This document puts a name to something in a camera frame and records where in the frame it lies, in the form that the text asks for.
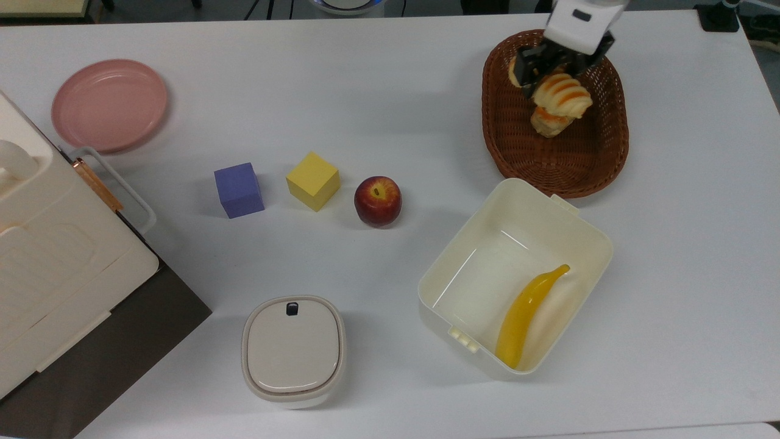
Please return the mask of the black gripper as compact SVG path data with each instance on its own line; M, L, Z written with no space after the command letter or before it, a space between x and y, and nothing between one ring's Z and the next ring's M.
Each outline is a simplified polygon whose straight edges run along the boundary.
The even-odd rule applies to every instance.
M578 78L599 66L614 43L612 32L607 32L597 45L595 53L590 55L563 47L546 37L542 39L540 48L518 48L515 77L523 96L531 98L546 73L560 71Z

